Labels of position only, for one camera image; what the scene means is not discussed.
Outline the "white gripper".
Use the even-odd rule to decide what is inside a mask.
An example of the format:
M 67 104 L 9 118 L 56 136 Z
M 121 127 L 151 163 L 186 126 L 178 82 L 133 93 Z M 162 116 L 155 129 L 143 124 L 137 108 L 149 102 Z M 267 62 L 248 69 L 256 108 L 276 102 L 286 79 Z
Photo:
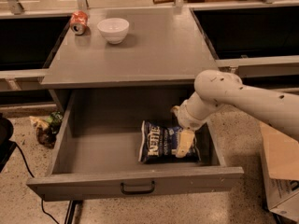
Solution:
M 193 144 L 195 132 L 205 123 L 205 108 L 196 101 L 185 100 L 181 105 L 175 105 L 171 112 L 176 116 L 183 130 L 178 134 L 177 158 L 184 158 Z

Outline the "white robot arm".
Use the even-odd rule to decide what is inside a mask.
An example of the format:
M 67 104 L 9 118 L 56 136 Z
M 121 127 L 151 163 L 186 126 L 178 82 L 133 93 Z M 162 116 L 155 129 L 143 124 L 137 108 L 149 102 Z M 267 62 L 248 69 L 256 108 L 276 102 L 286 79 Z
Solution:
M 233 73 L 206 70 L 194 81 L 194 93 L 172 108 L 182 131 L 176 156 L 186 156 L 195 132 L 223 105 L 234 106 L 269 126 L 299 138 L 299 96 L 247 86 Z

